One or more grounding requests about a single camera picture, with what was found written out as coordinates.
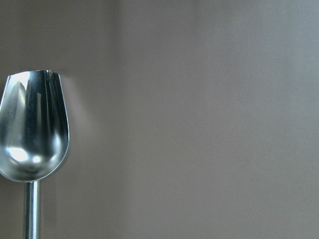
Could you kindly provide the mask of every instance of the metal rod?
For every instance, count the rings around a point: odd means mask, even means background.
[[[41,181],[25,184],[24,239],[40,239]]]

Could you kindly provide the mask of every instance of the metal scoop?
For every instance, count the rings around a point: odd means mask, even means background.
[[[61,167],[69,127],[60,77],[51,70],[8,76],[0,104],[0,173],[25,182],[24,238],[40,238],[40,180]]]

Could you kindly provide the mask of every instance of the stainless steel scoop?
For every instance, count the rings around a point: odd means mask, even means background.
[[[26,183],[25,239],[40,238],[40,180],[61,167],[68,148],[59,75],[41,70],[8,76],[0,105],[0,173]]]

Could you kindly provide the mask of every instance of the scoop handle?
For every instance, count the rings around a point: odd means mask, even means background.
[[[41,181],[25,184],[23,239],[40,239]]]

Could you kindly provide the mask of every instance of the wall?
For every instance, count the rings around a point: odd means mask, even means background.
[[[319,3],[1,1],[0,85],[62,77],[46,239],[316,239]],[[0,178],[0,238],[23,184]]]

